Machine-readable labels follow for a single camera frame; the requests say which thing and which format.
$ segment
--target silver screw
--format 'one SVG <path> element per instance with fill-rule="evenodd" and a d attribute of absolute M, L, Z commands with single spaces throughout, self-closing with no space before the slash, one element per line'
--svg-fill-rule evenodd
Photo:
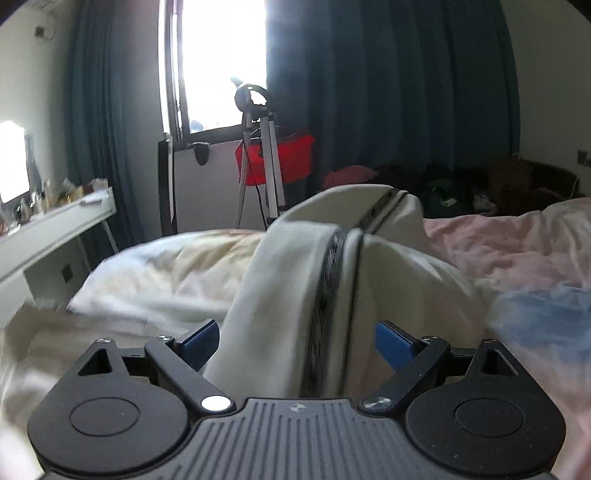
<path fill-rule="evenodd" d="M 386 397 L 368 397 L 362 405 L 366 410 L 376 413 L 388 410 L 392 406 L 392 400 Z"/>
<path fill-rule="evenodd" d="M 207 411 L 221 412 L 232 406 L 232 400 L 222 395 L 212 395 L 205 397 L 201 401 L 201 406 Z"/>

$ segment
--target desk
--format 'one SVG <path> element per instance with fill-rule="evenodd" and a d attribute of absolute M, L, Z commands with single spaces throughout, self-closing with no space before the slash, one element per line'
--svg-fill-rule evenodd
<path fill-rule="evenodd" d="M 116 211 L 112 189 L 101 190 L 53 209 L 0 237 L 0 328 L 25 301 L 33 299 L 24 271 L 66 242 L 102 223 L 113 250 L 118 252 L 106 222 Z"/>

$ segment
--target pink blanket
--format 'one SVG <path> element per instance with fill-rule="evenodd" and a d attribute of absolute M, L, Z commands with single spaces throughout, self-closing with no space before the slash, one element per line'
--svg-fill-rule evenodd
<path fill-rule="evenodd" d="M 492 330 L 563 413 L 567 437 L 553 474 L 588 480 L 591 307 L 576 299 L 591 298 L 591 199 L 520 217 L 469 215 L 424 226 L 439 256 L 481 287 Z"/>

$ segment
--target bright window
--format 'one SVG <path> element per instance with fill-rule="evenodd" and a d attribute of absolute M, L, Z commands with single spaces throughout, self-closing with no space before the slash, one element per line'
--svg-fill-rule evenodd
<path fill-rule="evenodd" d="M 267 85 L 265 0 L 184 0 L 183 72 L 191 133 L 241 123 L 231 77 Z"/>
<path fill-rule="evenodd" d="M 25 129 L 11 121 L 0 124 L 0 199 L 6 203 L 29 191 Z"/>

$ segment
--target window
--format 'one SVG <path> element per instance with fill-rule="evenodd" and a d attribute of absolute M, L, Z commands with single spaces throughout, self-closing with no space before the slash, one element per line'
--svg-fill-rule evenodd
<path fill-rule="evenodd" d="M 0 124 L 0 200 L 8 203 L 29 191 L 25 129 L 11 121 Z"/>
<path fill-rule="evenodd" d="M 231 78 L 267 84 L 265 0 L 169 3 L 167 96 L 177 150 L 240 138 Z"/>

